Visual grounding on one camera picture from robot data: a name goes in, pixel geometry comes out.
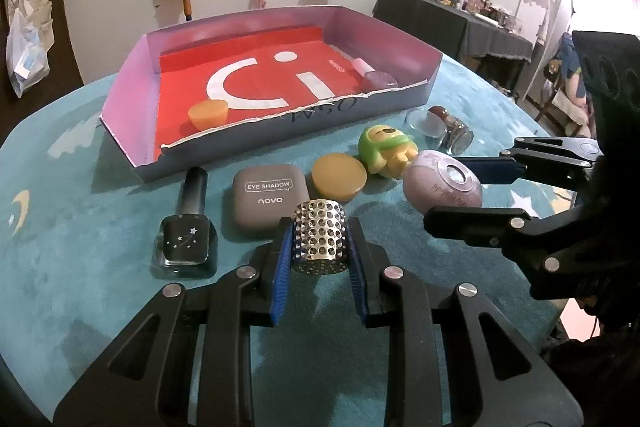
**plush toy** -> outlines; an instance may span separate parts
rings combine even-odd
[[[388,125],[366,128],[358,142],[358,154],[370,174],[402,178],[404,169],[418,154],[411,137]]]

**perforated metal cylinder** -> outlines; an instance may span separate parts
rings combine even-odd
[[[348,267],[344,209],[332,200],[311,200],[296,209],[292,264],[308,275],[340,273]]]

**orange round container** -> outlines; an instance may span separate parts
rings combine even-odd
[[[204,100],[189,109],[189,120],[199,131],[220,127],[226,123],[229,104],[225,100]]]

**gray compact case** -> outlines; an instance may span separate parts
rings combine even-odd
[[[295,165],[247,167],[234,177],[234,219],[246,232],[275,230],[281,217],[294,217],[308,201],[303,172]]]

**green toy figure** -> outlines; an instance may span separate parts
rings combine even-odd
[[[418,146],[398,129],[374,125],[366,128],[360,136],[358,154],[370,174],[399,180],[418,154]]]

